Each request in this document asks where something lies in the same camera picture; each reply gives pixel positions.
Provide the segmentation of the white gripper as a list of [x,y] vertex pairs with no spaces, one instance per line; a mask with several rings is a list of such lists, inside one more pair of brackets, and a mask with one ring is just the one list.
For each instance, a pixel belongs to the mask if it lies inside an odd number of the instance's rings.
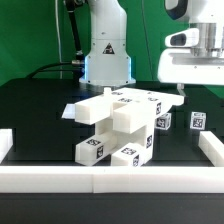
[[184,84],[224,85],[224,56],[195,57],[189,49],[166,49],[160,56],[157,77],[162,83],[177,83],[185,97]]

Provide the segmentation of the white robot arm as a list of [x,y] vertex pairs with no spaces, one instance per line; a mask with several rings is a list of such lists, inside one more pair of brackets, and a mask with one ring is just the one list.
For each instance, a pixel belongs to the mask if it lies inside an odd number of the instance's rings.
[[[84,55],[74,11],[88,4],[91,50]],[[126,53],[127,14],[118,0],[65,0],[81,66],[79,81],[93,86],[133,84],[131,58]],[[164,0],[170,18],[189,28],[165,38],[157,77],[162,83],[224,86],[224,0]]]

